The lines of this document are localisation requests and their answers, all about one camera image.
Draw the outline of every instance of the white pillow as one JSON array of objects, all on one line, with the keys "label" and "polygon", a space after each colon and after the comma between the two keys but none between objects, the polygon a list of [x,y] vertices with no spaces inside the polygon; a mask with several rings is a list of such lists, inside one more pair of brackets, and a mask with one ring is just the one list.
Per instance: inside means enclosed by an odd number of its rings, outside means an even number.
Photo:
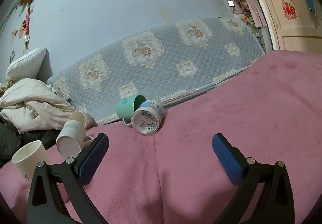
[{"label": "white pillow", "polygon": [[35,79],[47,49],[37,48],[12,62],[7,69],[7,79]]}]

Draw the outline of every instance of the cup handle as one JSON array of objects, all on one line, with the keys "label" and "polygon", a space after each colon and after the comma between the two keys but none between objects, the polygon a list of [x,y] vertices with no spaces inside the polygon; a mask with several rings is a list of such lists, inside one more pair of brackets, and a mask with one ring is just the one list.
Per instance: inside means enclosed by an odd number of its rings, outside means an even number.
[{"label": "cup handle", "polygon": [[125,125],[127,125],[127,126],[132,126],[132,122],[131,122],[131,123],[126,123],[126,122],[125,122],[125,120],[124,120],[124,118],[123,118],[123,122],[124,122],[124,124],[125,124]]},{"label": "cup handle", "polygon": [[84,147],[89,146],[94,140],[92,136],[87,136],[87,137],[90,138],[90,140],[84,142]]}]

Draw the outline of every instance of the barcode label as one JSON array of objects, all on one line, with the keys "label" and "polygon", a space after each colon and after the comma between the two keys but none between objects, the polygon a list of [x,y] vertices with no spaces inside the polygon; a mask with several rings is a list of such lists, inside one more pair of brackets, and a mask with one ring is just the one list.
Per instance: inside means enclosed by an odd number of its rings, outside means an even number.
[{"label": "barcode label", "polygon": [[141,122],[140,122],[141,128],[143,128],[143,129],[146,128],[147,124],[148,124],[148,121],[146,121],[144,118],[141,119]]}]

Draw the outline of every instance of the white wall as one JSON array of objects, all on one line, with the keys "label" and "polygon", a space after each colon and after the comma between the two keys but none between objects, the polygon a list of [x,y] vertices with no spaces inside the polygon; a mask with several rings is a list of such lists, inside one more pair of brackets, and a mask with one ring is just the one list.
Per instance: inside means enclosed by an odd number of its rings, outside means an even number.
[{"label": "white wall", "polygon": [[[17,0],[0,7],[1,23]],[[29,50],[49,51],[40,79],[47,79],[73,62],[116,40],[169,22],[193,18],[232,17],[226,0],[35,0],[30,17]],[[19,29],[26,9],[10,17],[0,38],[0,81],[5,79],[12,49],[22,56],[24,41],[11,33]]]}]

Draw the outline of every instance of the beige comforter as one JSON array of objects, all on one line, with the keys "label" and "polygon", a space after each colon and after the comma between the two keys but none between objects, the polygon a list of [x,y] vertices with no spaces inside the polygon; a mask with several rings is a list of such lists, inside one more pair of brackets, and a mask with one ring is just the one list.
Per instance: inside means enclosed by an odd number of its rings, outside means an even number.
[{"label": "beige comforter", "polygon": [[75,110],[39,80],[22,79],[0,97],[0,116],[20,133],[61,130]]}]

